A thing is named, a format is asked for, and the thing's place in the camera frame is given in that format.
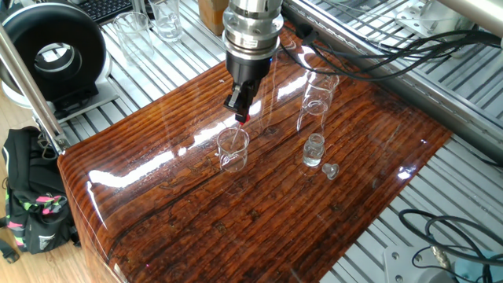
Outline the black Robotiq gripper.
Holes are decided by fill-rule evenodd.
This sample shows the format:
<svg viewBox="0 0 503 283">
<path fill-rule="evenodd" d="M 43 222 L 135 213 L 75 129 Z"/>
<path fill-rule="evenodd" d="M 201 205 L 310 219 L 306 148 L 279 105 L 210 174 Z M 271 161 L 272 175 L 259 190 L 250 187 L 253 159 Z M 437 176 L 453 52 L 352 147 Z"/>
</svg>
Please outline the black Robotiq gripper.
<svg viewBox="0 0 503 283">
<path fill-rule="evenodd" d="M 224 101 L 224 107 L 233 113 L 240 123 L 248 118 L 249 108 L 258 93 L 260 80 L 270 71 L 272 57 L 248 60 L 226 52 L 226 69 L 233 77 L 233 92 Z"/>
</svg>

